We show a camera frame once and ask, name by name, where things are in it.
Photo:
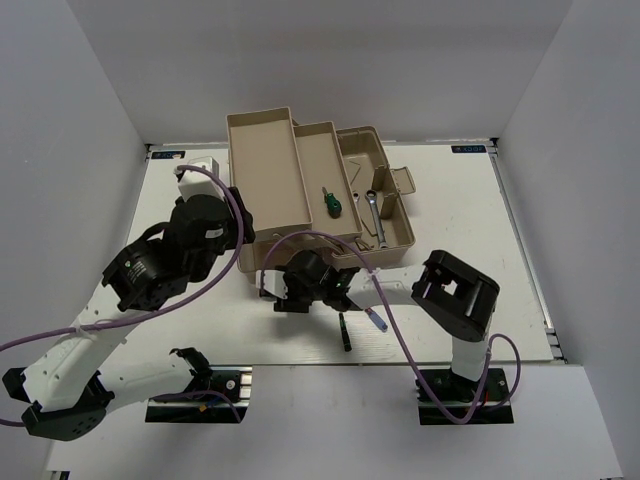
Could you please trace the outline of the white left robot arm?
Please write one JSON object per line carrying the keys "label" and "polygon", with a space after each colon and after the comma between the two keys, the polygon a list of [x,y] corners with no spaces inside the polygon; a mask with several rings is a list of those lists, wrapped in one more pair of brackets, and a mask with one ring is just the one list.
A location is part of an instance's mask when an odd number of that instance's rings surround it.
{"label": "white left robot arm", "polygon": [[144,231],[103,272],[87,305],[40,359],[11,368],[7,393],[26,403],[19,426],[30,435],[76,440],[108,414],[157,396],[199,399],[211,387],[206,357],[174,348],[158,363],[110,371],[104,362],[142,322],[186,303],[191,283],[219,282],[210,272],[218,257],[255,239],[253,218],[235,187],[180,190],[167,222]]}

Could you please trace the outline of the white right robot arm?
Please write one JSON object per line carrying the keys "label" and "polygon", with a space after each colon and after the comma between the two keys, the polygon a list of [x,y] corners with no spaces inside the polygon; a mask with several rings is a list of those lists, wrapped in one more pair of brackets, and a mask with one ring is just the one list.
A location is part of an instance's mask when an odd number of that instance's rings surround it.
{"label": "white right robot arm", "polygon": [[448,382],[460,401],[477,397],[488,385],[484,371],[488,331],[499,284],[444,250],[422,264],[378,269],[337,269],[310,250],[288,263],[256,274],[260,294],[275,299],[278,312],[307,313],[315,302],[337,312],[365,311],[383,304],[415,306],[452,338]]}

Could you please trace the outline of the beige toolbox with clear lid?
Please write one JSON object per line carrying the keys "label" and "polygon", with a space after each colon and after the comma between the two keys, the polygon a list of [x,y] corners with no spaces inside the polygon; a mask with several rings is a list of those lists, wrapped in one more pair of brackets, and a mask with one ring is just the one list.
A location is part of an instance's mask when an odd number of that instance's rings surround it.
{"label": "beige toolbox with clear lid", "polygon": [[[415,244],[403,201],[415,192],[415,182],[408,168],[391,166],[374,127],[298,124],[287,107],[230,114],[226,122],[230,180],[253,215],[256,233],[238,259],[246,277],[302,249],[318,251],[338,268],[359,265],[343,242],[375,267],[394,266]],[[323,187],[342,204],[337,219],[327,212]],[[368,190],[377,192],[386,249],[378,244]],[[353,192],[360,195],[358,206]]]}

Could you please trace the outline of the stubby green screwdriver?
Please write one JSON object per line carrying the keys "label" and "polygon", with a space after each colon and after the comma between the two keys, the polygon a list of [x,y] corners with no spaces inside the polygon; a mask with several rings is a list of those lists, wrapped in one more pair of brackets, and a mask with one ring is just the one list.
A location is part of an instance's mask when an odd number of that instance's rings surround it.
{"label": "stubby green screwdriver", "polygon": [[324,202],[327,208],[327,212],[332,219],[337,219],[342,214],[342,204],[335,197],[335,195],[329,192],[325,187],[322,188]]}

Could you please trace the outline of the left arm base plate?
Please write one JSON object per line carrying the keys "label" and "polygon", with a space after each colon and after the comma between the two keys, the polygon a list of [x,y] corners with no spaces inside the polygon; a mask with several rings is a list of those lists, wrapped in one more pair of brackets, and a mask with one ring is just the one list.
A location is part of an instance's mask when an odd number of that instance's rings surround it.
{"label": "left arm base plate", "polygon": [[251,396],[251,367],[220,367],[194,379],[174,399],[149,400],[148,424],[239,424]]}

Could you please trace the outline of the large silver ratchet wrench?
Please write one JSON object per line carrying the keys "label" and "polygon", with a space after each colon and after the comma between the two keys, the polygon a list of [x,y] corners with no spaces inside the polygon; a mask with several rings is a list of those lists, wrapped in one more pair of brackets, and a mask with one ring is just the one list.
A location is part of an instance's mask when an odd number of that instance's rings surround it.
{"label": "large silver ratchet wrench", "polygon": [[376,236],[378,239],[378,244],[381,249],[386,249],[388,247],[388,243],[386,241],[386,236],[384,232],[384,227],[382,225],[382,221],[380,218],[380,212],[377,205],[377,192],[374,190],[368,190],[366,192],[366,198],[370,205],[370,210],[372,214],[372,219],[374,223],[374,227],[376,230]]}

